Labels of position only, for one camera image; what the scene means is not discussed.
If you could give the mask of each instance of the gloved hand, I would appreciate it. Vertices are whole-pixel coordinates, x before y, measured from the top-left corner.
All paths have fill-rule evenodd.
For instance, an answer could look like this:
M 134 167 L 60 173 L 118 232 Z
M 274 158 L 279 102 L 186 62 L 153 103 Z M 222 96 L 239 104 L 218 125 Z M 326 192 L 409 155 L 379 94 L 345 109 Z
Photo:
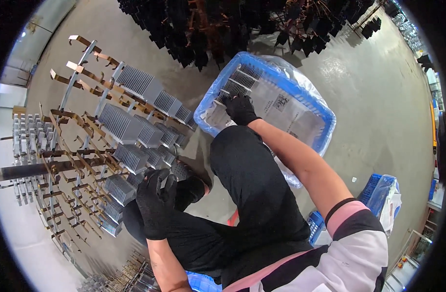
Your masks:
M 161 189 L 161 182 L 166 178 L 165 187 Z M 169 174 L 169 169 L 148 172 L 138 185 L 136 202 L 144 219 L 147 239 L 162 240 L 167 237 L 176 185 L 176 177 Z
M 239 126 L 247 126 L 253 120 L 261 119 L 255 115 L 251 98 L 237 92 L 230 92 L 230 96 L 223 100 L 226 113 Z

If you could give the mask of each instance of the blue basket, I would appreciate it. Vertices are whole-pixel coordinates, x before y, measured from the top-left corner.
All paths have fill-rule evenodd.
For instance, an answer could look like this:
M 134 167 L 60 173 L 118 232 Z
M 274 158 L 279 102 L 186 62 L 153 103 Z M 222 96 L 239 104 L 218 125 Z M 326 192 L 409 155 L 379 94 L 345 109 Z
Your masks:
M 220 89 L 224 87 L 228 78 L 238 67 L 239 64 L 250 64 L 255 68 L 261 69 L 263 72 L 262 79 L 269 80 L 276 84 L 280 89 L 284 90 L 289 95 L 296 98 L 299 102 L 305 105 L 310 111 L 322 118 L 325 126 L 319 130 L 319 133 L 314 139 L 312 148 L 320 153 L 325 149 L 331 137 L 331 133 L 335 128 L 336 117 L 335 114 L 323 103 L 319 102 L 313 97 L 304 87 L 301 87 L 295 81 L 289 79 L 283 72 L 277 71 L 277 68 L 261 58 L 251 55 L 247 52 L 239 52 L 234 58 L 223 68 L 216 80 L 208 89 L 199 106 L 194 112 L 194 120 L 201 127 L 202 130 L 215 137 L 220 130 L 211 127 L 202 119 L 201 115 L 212 106 L 214 99 L 218 97 Z
M 369 199 L 371 199 L 372 192 L 374 191 L 375 187 L 377 186 L 377 183 L 379 182 L 379 179 L 382 177 L 382 174 L 373 173 L 372 176 L 369 178 L 369 181 L 366 184 L 366 187 L 361 192 L 361 194 L 358 196 L 358 200 L 363 203 L 364 205 L 367 205 L 369 202 Z
M 384 207 L 385 199 L 387 198 L 387 195 L 389 194 L 389 187 L 392 186 L 396 182 L 396 178 L 392 176 L 386 176 L 383 180 L 383 185 L 381 186 L 381 189 L 378 190 L 376 193 L 374 193 L 374 190 L 376 190 L 376 187 L 382 178 L 382 175 L 373 173 L 371 178 L 369 178 L 369 181 L 366 184 L 366 187 L 361 192 L 361 194 L 358 196 L 358 200 L 366 205 L 371 212 L 375 216 L 380 216 L 381 210 Z M 398 182 L 396 182 L 396 189 L 398 192 L 400 192 L 400 188 L 398 185 Z
M 309 243 L 314 244 L 317 238 L 319 237 L 320 232 L 325 227 L 325 222 L 319 211 L 314 211 L 309 214 L 307 219 L 307 223 L 309 225 L 310 233 L 309 233 Z
M 222 285 L 217 285 L 213 278 L 207 275 L 186 271 L 189 285 L 197 292 L 221 292 Z
M 436 183 L 437 183 L 436 179 L 433 179 L 430 183 L 429 198 L 428 198 L 429 201 L 431 201 L 434 198 L 434 190 L 436 188 Z

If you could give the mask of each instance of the black pants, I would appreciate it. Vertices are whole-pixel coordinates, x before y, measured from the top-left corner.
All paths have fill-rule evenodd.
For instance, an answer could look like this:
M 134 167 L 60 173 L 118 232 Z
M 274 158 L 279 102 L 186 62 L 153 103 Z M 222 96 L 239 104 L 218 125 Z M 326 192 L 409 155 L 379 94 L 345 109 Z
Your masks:
M 312 248 L 295 196 L 258 134 L 243 126 L 224 129 L 210 146 L 210 166 L 237 205 L 239 224 L 230 227 L 184 213 L 192 190 L 188 181 L 178 182 L 168 242 L 185 270 L 207 274 L 217 283 L 221 279 L 226 287 Z M 146 245 L 135 201 L 127 204 L 123 218 L 129 233 Z

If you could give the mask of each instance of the concrete floor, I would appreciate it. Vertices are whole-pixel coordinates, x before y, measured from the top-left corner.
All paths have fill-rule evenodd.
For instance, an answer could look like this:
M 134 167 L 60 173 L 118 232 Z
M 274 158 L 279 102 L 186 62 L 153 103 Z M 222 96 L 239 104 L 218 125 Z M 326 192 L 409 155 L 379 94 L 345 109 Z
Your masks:
M 250 51 L 282 55 L 317 87 L 337 116 L 337 126 L 324 158 L 354 196 L 359 195 L 374 172 L 398 178 L 403 204 L 389 238 L 391 262 L 405 243 L 407 229 L 419 225 L 427 202 L 434 158 L 427 79 L 398 29 L 385 14 L 379 14 L 382 27 L 370 39 L 359 38 L 349 27 L 344 27 L 320 55 L 312 53 L 309 58 L 302 52 L 291 55 L 287 47 L 273 51 L 276 36 L 253 39 Z M 147 31 L 142 31 L 129 15 L 121 12 L 116 0 L 80 0 L 41 58 L 28 93 L 29 114 L 39 112 L 40 102 L 45 110 L 57 108 L 60 103 L 65 85 L 49 78 L 50 69 L 69 77 L 72 70 L 65 64 L 77 62 L 84 49 L 76 42 L 69 46 L 69 35 L 97 40 L 102 53 L 158 77 L 165 90 L 191 109 L 197 107 L 219 73 L 212 61 L 201 73 L 197 68 L 183 69 L 165 49 L 159 50 L 149 40 Z M 103 71 L 107 78 L 111 75 L 110 67 L 104 67 L 105 62 L 97 63 L 92 56 L 88 61 L 89 71 L 95 74 Z M 95 85 L 87 77 L 82 79 Z M 74 88 L 66 108 L 79 114 L 93 113 L 97 101 L 95 96 Z M 69 147 L 79 147 L 73 139 L 77 134 L 84 137 L 85 133 L 71 124 L 63 125 L 63 129 Z M 212 192 L 187 211 L 226 223 L 236 206 L 210 172 L 211 140 L 198 129 L 182 151 L 183 155 L 204 166 L 214 180 Z M 357 178 L 356 182 L 352 182 L 353 177 Z M 293 192 L 302 214 L 307 217 L 315 208 L 308 193 L 305 189 Z M 78 232 L 88 237 L 89 246 L 78 240 L 72 231 L 69 234 L 82 249 L 75 257 L 87 272 L 114 273 L 125 264 L 133 249 L 146 252 L 125 229 L 117 238 L 105 233 L 101 240 L 92 232 L 87 234 L 80 229 Z

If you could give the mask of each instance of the barcode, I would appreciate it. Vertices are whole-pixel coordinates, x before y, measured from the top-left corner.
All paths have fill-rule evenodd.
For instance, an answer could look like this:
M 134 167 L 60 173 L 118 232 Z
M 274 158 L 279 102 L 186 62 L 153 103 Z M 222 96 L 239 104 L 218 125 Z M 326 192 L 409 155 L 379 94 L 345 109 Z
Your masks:
M 280 112 L 283 112 L 285 105 L 290 101 L 290 99 L 290 97 L 284 97 L 283 95 L 279 94 L 273 103 L 273 107 L 278 109 Z
M 289 134 L 293 137 L 295 137 L 296 139 L 298 139 L 298 135 L 296 135 L 295 133 L 293 133 L 292 131 L 289 132 Z

